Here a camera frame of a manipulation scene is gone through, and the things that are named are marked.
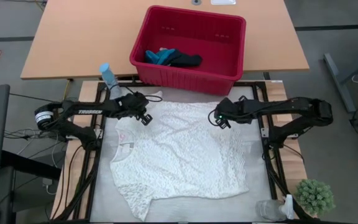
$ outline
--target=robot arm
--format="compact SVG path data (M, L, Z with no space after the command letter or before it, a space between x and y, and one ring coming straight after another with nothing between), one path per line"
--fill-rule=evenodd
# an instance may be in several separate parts
M239 101L234 103L225 98L216 106L214 118L217 125L223 129L231 127L229 120L239 124L250 124L253 119L263 115L288 113L301 116L282 127L274 126L269 129L269 143L273 147L283 147L286 138L292 134L301 135L308 128L327 126L333 122L329 103L305 97L285 101L260 102L259 100L248 100L242 96Z
M67 119L76 114L101 114L107 118L121 119L135 117L143 125L148 125L153 117L146 114L146 105L149 101L139 93L128 93L114 100L105 100L102 103L85 103L65 100L61 103L49 103L38 108L35 113L35 122L41 131L56 131L59 135L77 137L85 150L97 150L101 142L97 141L96 134L91 127L80 127Z

